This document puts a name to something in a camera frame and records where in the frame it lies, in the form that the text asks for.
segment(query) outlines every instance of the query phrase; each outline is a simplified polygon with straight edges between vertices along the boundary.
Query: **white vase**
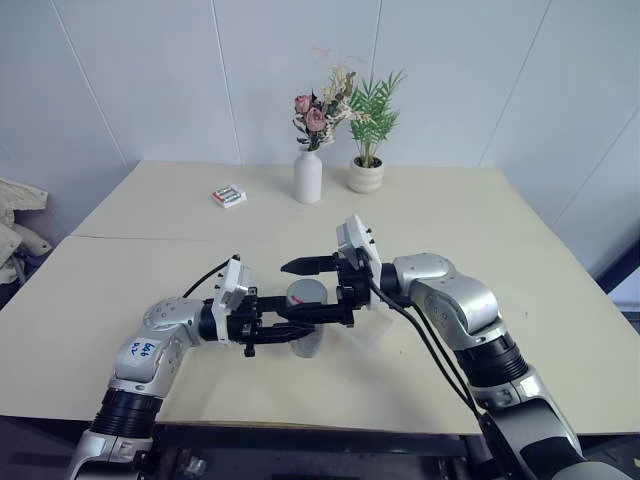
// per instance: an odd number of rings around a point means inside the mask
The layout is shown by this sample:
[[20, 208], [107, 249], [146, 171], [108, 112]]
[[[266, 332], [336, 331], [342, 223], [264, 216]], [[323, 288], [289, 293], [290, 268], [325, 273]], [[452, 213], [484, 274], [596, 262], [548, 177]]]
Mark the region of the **white vase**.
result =
[[296, 200], [315, 203], [322, 196], [322, 161], [316, 152], [300, 151], [293, 164]]
[[353, 159], [349, 167], [349, 178], [347, 183], [354, 192], [372, 193], [382, 186], [384, 178], [384, 163], [380, 160], [380, 166], [364, 168]]

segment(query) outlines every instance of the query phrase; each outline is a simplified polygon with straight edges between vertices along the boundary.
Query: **green palm plant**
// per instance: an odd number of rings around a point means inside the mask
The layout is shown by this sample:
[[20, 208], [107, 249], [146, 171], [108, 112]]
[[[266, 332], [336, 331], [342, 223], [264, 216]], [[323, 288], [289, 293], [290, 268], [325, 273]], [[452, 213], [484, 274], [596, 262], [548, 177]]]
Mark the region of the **green palm plant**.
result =
[[397, 124], [398, 113], [391, 110], [391, 95], [404, 79], [402, 71], [389, 74], [386, 81], [373, 83], [362, 81], [351, 97], [351, 108], [368, 116], [366, 120], [353, 120], [351, 133], [360, 151], [360, 166], [376, 166], [374, 155], [381, 141], [386, 140], [391, 129]]

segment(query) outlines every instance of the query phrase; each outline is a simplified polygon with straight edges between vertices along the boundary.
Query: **white table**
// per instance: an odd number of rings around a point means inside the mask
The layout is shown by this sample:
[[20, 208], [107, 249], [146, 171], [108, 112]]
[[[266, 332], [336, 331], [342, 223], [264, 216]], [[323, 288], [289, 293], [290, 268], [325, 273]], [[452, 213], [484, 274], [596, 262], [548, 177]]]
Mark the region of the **white table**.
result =
[[[285, 193], [288, 169], [141, 164], [0, 312], [0, 414], [91, 418], [118, 346], [150, 304], [236, 252], [260, 294], [282, 293], [294, 277], [280, 265], [333, 252], [335, 226], [357, 212], [385, 260], [436, 252], [493, 289], [578, 433], [638, 431], [637, 334], [502, 175], [389, 170], [372, 196], [329, 176], [323, 200], [304, 206]], [[229, 182], [249, 202], [223, 210], [207, 195]], [[256, 349], [254, 359], [240, 346], [191, 352], [160, 419], [478, 432], [411, 327], [386, 309], [358, 312], [352, 330], [329, 327], [313, 359], [287, 345]]]

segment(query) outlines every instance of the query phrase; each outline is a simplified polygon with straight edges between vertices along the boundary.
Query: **handwritten label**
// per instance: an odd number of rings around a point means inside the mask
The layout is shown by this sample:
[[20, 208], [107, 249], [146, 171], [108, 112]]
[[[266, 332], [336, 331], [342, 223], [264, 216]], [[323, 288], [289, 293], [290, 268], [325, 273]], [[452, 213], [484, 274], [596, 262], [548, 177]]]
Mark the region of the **handwritten label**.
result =
[[144, 363], [156, 349], [157, 340], [151, 338], [136, 338], [129, 345], [126, 362], [129, 365], [140, 365]]

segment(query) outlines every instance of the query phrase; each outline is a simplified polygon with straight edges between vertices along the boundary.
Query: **potted plant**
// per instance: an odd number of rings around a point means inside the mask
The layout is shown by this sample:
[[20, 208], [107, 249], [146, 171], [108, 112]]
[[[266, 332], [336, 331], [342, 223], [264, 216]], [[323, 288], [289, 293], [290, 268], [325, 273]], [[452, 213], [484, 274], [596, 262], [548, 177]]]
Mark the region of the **potted plant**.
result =
[[367, 119], [350, 105], [354, 76], [355, 72], [345, 72], [341, 66], [334, 66], [322, 98], [313, 91], [311, 95], [295, 98], [293, 125], [303, 136], [297, 138], [302, 146], [293, 172], [295, 197], [301, 203], [315, 203], [322, 194], [322, 162], [315, 154], [316, 150], [335, 141], [336, 127], [343, 120]]
[[389, 74], [386, 81], [362, 81], [351, 96], [351, 108], [366, 116], [351, 121], [351, 133], [360, 156], [349, 167], [349, 186], [358, 193], [371, 193], [382, 186], [384, 163], [375, 156], [381, 141], [386, 140], [396, 125], [398, 112], [391, 110], [391, 95], [404, 77], [402, 72]]

